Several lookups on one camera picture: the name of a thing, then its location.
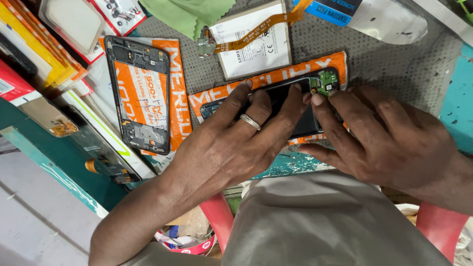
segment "silver ring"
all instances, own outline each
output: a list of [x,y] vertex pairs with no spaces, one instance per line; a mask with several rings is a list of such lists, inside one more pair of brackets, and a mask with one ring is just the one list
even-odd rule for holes
[[253,121],[253,119],[251,119],[249,116],[242,114],[240,115],[240,118],[247,121],[250,125],[256,127],[257,130],[261,129],[260,125],[258,125],[257,122]]

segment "gray pants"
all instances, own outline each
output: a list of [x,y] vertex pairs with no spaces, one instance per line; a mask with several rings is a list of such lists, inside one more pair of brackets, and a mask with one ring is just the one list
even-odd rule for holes
[[222,260],[150,243],[126,266],[446,266],[373,186],[338,171],[266,178],[245,195]]

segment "green microfiber cloth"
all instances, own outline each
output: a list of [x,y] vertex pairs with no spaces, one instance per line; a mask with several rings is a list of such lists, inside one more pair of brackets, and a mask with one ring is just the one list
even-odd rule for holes
[[213,26],[235,0],[140,0],[157,19],[197,40],[204,26]]

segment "gray work mat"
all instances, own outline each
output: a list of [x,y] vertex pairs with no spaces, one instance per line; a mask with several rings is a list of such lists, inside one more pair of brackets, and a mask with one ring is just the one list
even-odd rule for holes
[[[270,0],[237,0],[227,15]],[[293,5],[286,3],[291,10]],[[462,42],[427,16],[429,32],[420,41],[393,45],[378,41],[350,27],[339,27],[311,14],[290,28],[293,64],[339,51],[348,54],[349,86],[369,84],[387,91],[437,116]],[[187,93],[194,94],[225,85],[217,57],[197,58],[197,42],[173,30],[155,17],[138,26],[142,37],[178,38]],[[199,122],[191,109],[193,127]]]

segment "ribbon cable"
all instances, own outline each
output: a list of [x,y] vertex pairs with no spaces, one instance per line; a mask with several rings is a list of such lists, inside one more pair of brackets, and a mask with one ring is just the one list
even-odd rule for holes
[[245,46],[250,44],[277,23],[291,22],[292,25],[292,23],[304,19],[304,10],[312,3],[312,1],[313,0],[301,0],[290,13],[282,13],[270,16],[238,41],[217,44],[214,53],[243,49]]

